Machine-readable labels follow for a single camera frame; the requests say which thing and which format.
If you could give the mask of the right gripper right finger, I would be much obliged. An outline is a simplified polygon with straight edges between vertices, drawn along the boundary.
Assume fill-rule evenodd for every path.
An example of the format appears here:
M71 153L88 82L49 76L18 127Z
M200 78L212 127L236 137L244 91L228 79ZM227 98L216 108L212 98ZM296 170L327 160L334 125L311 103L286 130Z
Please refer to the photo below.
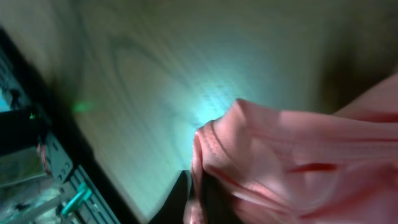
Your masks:
M243 224L232 209L229 195L215 177L205 173L201 186L208 224Z

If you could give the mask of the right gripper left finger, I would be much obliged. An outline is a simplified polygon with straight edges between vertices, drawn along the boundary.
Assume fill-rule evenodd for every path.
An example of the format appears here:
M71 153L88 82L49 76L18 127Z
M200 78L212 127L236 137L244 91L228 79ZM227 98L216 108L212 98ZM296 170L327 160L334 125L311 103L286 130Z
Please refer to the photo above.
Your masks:
M192 191L191 172L183 170L149 224L184 224L185 207L192 196Z

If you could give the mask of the pink t-shirt with brown print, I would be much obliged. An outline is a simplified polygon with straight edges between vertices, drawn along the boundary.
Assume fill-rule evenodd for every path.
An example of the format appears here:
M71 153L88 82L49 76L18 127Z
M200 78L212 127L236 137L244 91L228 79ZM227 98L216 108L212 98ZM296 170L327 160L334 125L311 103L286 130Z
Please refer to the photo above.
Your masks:
M396 223L397 76L335 114L236 100L195 133L185 223L209 223L205 176L243 223Z

